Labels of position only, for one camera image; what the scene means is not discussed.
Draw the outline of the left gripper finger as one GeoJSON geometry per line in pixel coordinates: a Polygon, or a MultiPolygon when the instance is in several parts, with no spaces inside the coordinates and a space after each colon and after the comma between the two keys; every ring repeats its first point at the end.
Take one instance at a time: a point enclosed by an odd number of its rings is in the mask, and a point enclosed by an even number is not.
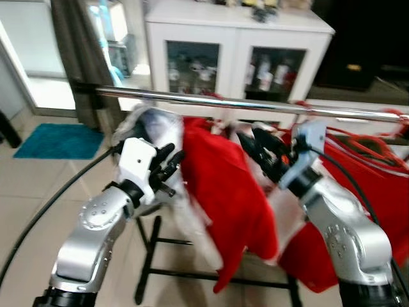
{"type": "Polygon", "coordinates": [[[163,168],[168,166],[172,161],[173,156],[176,153],[176,145],[174,143],[168,143],[157,150],[156,156],[153,158],[154,168],[163,168]]]}
{"type": "Polygon", "coordinates": [[[166,160],[166,183],[169,181],[170,178],[172,178],[173,175],[175,175],[176,170],[179,169],[181,161],[185,157],[185,152],[184,151],[177,151],[173,153],[172,155],[169,156],[166,160]]]}

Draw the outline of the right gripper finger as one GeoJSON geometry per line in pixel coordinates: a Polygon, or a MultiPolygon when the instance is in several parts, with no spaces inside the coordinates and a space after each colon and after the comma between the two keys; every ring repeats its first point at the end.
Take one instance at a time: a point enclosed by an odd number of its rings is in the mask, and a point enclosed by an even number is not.
{"type": "Polygon", "coordinates": [[[254,125],[252,127],[255,147],[260,151],[264,149],[271,153],[279,152],[279,138],[263,127],[254,125]]]}
{"type": "Polygon", "coordinates": [[[260,146],[254,138],[244,132],[239,132],[238,139],[249,158],[258,165],[265,176],[268,176],[268,170],[266,170],[268,166],[268,154],[266,154],[263,147],[260,146]]]}

